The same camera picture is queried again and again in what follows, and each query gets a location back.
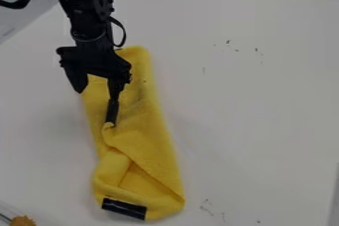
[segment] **folded towel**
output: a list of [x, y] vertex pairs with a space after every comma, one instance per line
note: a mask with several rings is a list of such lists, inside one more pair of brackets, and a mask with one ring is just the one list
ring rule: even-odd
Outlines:
[[106, 122], [107, 80], [90, 75], [82, 93], [100, 162], [95, 199], [105, 210], [146, 221], [182, 210], [184, 196], [171, 139], [156, 94], [149, 52], [116, 52], [132, 64], [132, 82], [120, 95], [117, 126]]

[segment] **white table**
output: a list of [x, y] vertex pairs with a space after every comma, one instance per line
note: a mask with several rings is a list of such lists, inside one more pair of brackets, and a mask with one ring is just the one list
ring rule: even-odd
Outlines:
[[[156, 225], [326, 225], [339, 162], [339, 1], [115, 6], [128, 45], [153, 53], [186, 188], [185, 210]], [[55, 54], [70, 43], [57, 7], [0, 47], [0, 199], [40, 225], [138, 224], [92, 198], [96, 153]]]

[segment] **black label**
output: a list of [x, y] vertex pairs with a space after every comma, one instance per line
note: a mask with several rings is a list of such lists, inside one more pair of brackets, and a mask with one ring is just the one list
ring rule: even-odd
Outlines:
[[147, 212], [146, 206], [133, 205], [122, 201], [112, 200], [109, 198], [104, 198], [101, 208], [107, 211], [128, 215], [141, 220], [145, 220]]

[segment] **stain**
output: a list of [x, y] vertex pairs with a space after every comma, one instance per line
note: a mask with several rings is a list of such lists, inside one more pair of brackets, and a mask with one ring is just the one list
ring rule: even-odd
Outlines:
[[209, 199], [206, 198], [204, 201], [202, 201], [202, 204], [212, 205], [212, 202], [210, 202]]
[[225, 216], [225, 213], [221, 213], [221, 215], [222, 215], [222, 221], [223, 221], [224, 223], [226, 223], [226, 216]]
[[209, 214], [209, 216], [214, 216], [214, 214], [209, 209], [204, 207], [203, 205], [201, 205], [199, 208], [200, 208], [200, 210], [207, 212]]
[[2, 36], [6, 37], [6, 36], [10, 35], [14, 31], [15, 31], [15, 28], [11, 28], [9, 31], [5, 32]]

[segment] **yellow cloth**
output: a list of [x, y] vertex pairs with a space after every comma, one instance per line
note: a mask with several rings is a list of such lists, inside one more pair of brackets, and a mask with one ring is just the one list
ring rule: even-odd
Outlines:
[[145, 220], [183, 209], [184, 197], [169, 132], [159, 107], [149, 52], [140, 47], [116, 52], [132, 64], [132, 82], [120, 95], [117, 126], [104, 123], [109, 99], [106, 79], [89, 76], [82, 93], [100, 162], [93, 192], [147, 207]]

